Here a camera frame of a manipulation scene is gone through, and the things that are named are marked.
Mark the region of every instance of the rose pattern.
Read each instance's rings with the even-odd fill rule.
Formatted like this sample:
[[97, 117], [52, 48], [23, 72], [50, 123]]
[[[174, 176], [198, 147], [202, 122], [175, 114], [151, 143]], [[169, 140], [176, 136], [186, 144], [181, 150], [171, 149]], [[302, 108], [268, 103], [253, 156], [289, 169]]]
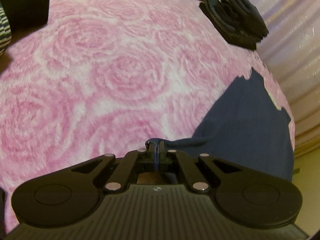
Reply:
[[58, 70], [103, 59], [116, 49], [118, 28], [89, 15], [62, 19], [55, 27], [59, 31], [46, 30], [48, 38], [39, 58]]
[[[253, 67], [292, 117], [256, 52], [227, 44], [198, 0], [50, 0], [49, 21], [2, 55], [0, 187], [6, 231], [15, 188], [145, 140], [189, 137], [236, 76]], [[294, 147], [294, 122], [289, 124]]]
[[219, 96], [215, 90], [172, 96], [168, 100], [166, 118], [174, 139], [190, 138]]
[[166, 68], [156, 48], [134, 44], [118, 52], [109, 62], [95, 64], [92, 80], [96, 90], [114, 100], [148, 102], [167, 90]]

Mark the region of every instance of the ribbed black surface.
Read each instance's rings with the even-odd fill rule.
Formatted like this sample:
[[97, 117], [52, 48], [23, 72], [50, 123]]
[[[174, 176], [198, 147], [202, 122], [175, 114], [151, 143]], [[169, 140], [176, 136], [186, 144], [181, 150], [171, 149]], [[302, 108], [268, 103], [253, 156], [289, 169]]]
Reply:
[[294, 240], [308, 237], [295, 225], [247, 228], [224, 217], [206, 195], [184, 185], [131, 185], [108, 195], [88, 218], [57, 229], [18, 226], [6, 240]]

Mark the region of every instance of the striped fabric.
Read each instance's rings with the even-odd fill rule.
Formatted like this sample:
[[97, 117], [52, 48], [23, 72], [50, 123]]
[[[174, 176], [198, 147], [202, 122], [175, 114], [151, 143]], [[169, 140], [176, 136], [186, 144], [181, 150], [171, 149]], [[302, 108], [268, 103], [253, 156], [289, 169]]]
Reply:
[[9, 21], [5, 16], [2, 4], [0, 3], [0, 56], [11, 41], [11, 29]]

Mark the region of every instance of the circular pad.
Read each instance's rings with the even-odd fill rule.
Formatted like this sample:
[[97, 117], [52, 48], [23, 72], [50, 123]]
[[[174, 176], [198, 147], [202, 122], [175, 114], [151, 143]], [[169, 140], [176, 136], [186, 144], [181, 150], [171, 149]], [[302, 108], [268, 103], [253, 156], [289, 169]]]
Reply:
[[35, 199], [43, 205], [59, 205], [71, 197], [71, 189], [60, 184], [46, 185], [35, 193]]
[[246, 170], [226, 175], [215, 201], [237, 223], [253, 228], [278, 228], [294, 222], [302, 196], [284, 179]]

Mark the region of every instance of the wall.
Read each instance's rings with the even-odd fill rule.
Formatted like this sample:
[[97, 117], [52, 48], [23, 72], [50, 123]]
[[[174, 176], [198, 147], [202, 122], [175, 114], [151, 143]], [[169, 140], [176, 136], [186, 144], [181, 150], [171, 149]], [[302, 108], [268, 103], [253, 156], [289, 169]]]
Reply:
[[320, 228], [320, 150], [297, 158], [294, 168], [300, 168], [300, 172], [293, 176], [293, 183], [303, 197], [296, 224], [307, 234], [313, 235]]

